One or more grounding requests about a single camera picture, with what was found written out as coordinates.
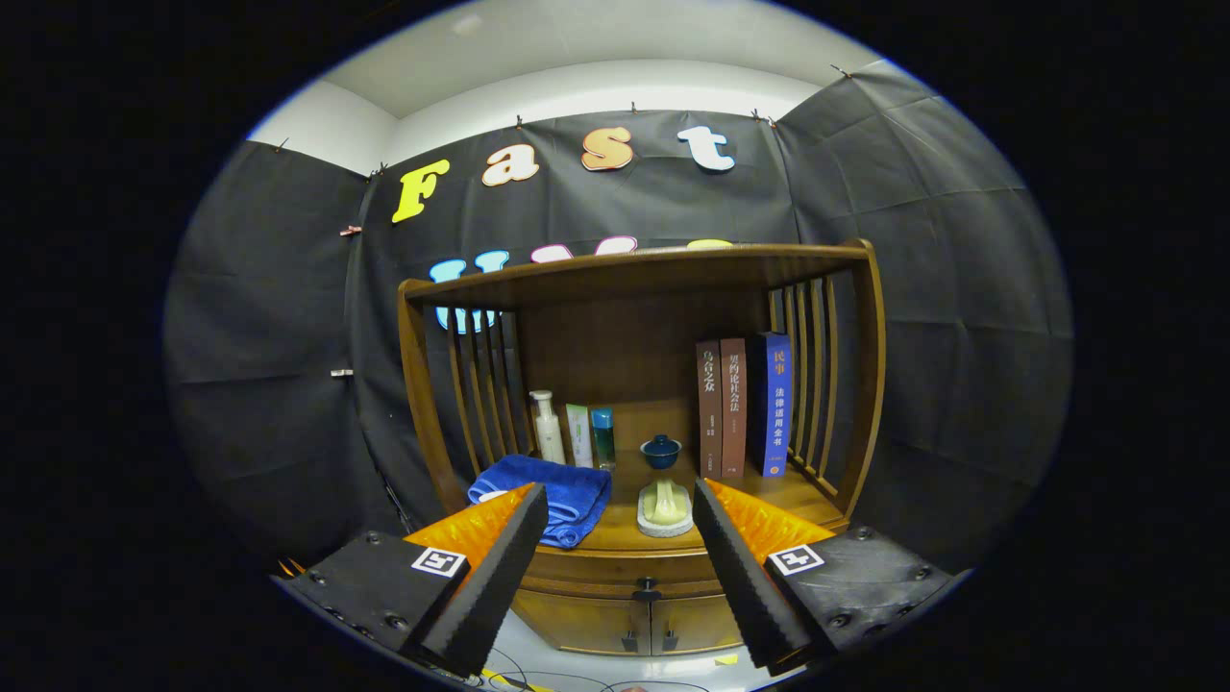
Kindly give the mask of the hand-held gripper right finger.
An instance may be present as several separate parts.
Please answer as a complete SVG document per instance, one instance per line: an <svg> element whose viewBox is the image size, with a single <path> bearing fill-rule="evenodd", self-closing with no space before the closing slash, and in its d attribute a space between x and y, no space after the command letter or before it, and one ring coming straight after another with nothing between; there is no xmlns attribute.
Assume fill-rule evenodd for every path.
<svg viewBox="0 0 1230 692"><path fill-rule="evenodd" d="M772 675L859 655L970 578L859 526L843 533L715 479L692 517L752 664Z"/></svg>

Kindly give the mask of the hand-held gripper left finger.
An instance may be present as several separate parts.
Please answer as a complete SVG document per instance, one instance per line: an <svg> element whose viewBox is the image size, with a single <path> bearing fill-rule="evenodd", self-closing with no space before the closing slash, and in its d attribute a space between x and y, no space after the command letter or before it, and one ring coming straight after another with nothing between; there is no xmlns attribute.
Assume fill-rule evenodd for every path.
<svg viewBox="0 0 1230 692"><path fill-rule="evenodd" d="M365 531L274 583L387 660L471 678L490 658L546 524L549 490L526 483L408 537Z"/></svg>

